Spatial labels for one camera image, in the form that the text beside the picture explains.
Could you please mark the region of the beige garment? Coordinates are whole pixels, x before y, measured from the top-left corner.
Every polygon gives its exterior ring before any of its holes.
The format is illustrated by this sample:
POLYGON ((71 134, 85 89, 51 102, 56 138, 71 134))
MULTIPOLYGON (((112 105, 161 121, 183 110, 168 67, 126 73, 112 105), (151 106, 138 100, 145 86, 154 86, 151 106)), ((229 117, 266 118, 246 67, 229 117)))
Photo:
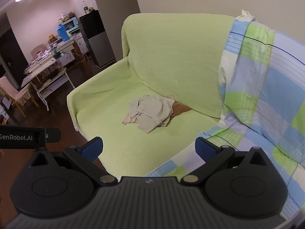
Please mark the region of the beige garment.
POLYGON ((173 114, 173 95, 143 95, 129 103, 130 109, 122 121, 123 125, 137 123, 137 127, 150 133, 157 127, 166 127, 173 114))

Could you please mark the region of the pink cushioned wooden chair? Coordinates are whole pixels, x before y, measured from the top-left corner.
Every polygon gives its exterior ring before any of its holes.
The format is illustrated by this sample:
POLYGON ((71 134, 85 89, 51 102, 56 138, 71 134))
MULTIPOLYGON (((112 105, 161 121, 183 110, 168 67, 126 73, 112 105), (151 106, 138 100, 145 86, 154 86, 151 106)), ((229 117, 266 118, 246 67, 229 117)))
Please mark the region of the pink cushioned wooden chair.
POLYGON ((26 114, 22 110, 21 106, 24 106, 26 102, 29 100, 39 107, 39 104, 36 102, 32 91, 31 83, 28 83, 25 87, 23 87, 20 91, 12 86, 10 81, 7 79, 6 76, 1 77, 1 93, 17 107, 17 109, 21 112, 21 114, 26 118, 26 114))

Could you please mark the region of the brown cloth piece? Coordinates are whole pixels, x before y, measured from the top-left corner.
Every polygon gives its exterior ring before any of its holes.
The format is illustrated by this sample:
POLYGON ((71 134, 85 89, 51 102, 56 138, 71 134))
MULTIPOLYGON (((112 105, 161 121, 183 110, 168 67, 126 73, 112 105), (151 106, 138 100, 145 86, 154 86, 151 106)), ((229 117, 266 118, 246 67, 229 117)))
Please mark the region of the brown cloth piece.
POLYGON ((173 104, 173 113, 171 114, 170 118, 174 118, 176 116, 179 116, 180 114, 182 113, 185 113, 187 111, 190 111, 191 108, 186 106, 186 105, 183 105, 183 104, 180 104, 178 102, 174 102, 173 104))

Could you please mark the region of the white dining table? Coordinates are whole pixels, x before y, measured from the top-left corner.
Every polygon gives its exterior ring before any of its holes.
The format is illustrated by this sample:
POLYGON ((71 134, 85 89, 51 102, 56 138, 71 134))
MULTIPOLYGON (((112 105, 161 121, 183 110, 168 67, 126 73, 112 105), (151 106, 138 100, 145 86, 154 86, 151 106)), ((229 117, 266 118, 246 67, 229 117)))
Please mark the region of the white dining table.
POLYGON ((69 82, 72 88, 75 89, 75 86, 71 81, 71 78, 68 76, 67 68, 66 68, 66 65, 74 61, 74 59, 71 57, 72 57, 72 52, 70 51, 61 52, 61 56, 59 59, 55 59, 51 57, 43 64, 37 63, 35 69, 32 72, 30 72, 22 81, 22 85, 21 85, 22 88, 26 86, 28 83, 32 84, 34 90, 36 91, 37 96, 46 106, 47 111, 49 111, 50 108, 46 101, 46 98, 49 95, 51 95, 51 93, 56 91, 66 82, 69 82), (58 67, 58 74, 55 77, 51 78, 49 81, 45 81, 43 84, 41 84, 41 87, 38 88, 34 84, 34 79, 37 78, 38 82, 40 82, 38 76, 42 74, 42 72, 46 71, 49 67, 53 67, 53 66, 58 67))

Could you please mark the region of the checkered quilt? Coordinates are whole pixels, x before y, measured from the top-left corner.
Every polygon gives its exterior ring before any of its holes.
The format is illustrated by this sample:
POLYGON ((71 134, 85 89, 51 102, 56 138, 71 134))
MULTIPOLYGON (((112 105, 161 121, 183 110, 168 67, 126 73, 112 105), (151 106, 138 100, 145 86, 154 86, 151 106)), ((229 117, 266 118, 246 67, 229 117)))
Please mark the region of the checkered quilt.
POLYGON ((304 209, 304 44, 242 11, 226 40, 218 82, 221 117, 200 137, 237 151, 262 148, 287 186, 281 215, 291 218, 304 209))

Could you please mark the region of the white cabinet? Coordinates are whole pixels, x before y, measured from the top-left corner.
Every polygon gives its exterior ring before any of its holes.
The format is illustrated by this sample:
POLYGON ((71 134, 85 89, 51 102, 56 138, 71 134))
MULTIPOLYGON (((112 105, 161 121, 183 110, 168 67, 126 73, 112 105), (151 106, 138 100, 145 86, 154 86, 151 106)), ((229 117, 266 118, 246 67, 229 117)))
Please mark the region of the white cabinet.
POLYGON ((56 48, 58 52, 61 52, 59 62, 63 67, 72 62, 78 64, 89 60, 87 56, 88 48, 83 35, 80 32, 73 34, 66 42, 63 42, 63 40, 58 37, 55 42, 50 44, 50 48, 56 48))

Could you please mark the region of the green covered sofa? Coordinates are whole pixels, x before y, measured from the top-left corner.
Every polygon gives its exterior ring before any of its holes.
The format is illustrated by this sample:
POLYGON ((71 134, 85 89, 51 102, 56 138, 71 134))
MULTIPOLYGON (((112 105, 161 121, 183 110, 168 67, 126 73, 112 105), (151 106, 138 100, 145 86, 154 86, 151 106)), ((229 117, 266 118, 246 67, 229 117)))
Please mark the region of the green covered sofa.
POLYGON ((113 176, 145 176, 220 120, 218 71, 234 18, 212 14, 134 14, 121 31, 123 58, 67 97, 75 129, 103 140, 100 160, 113 176), (123 124, 129 103, 173 95, 190 111, 150 133, 123 124))

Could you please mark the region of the black refrigerator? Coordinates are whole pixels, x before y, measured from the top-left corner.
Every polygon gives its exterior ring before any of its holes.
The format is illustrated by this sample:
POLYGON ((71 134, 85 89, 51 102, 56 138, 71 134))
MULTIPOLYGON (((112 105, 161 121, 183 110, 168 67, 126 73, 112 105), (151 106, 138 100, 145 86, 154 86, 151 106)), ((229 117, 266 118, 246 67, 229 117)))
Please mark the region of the black refrigerator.
POLYGON ((100 69, 112 65, 116 58, 98 10, 79 17, 79 27, 94 64, 100 69))

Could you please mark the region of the blue water jug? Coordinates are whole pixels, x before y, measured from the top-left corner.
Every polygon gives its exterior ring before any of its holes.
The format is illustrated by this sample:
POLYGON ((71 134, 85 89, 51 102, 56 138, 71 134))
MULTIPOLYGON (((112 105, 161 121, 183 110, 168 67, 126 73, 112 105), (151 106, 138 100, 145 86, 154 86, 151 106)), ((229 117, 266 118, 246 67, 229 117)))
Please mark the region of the blue water jug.
POLYGON ((67 31, 62 24, 58 25, 57 32, 58 32, 58 35, 60 36, 60 38, 63 40, 63 42, 66 42, 69 40, 70 37, 68 36, 67 31))

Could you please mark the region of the blue microwave oven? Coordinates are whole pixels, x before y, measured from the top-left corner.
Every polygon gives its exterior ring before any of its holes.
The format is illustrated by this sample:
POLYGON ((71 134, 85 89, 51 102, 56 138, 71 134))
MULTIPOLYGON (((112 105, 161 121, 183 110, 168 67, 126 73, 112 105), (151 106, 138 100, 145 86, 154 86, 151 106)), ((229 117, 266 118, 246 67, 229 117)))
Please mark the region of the blue microwave oven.
POLYGON ((67 33, 72 34, 74 31, 79 29, 78 19, 73 17, 65 22, 62 22, 67 33))

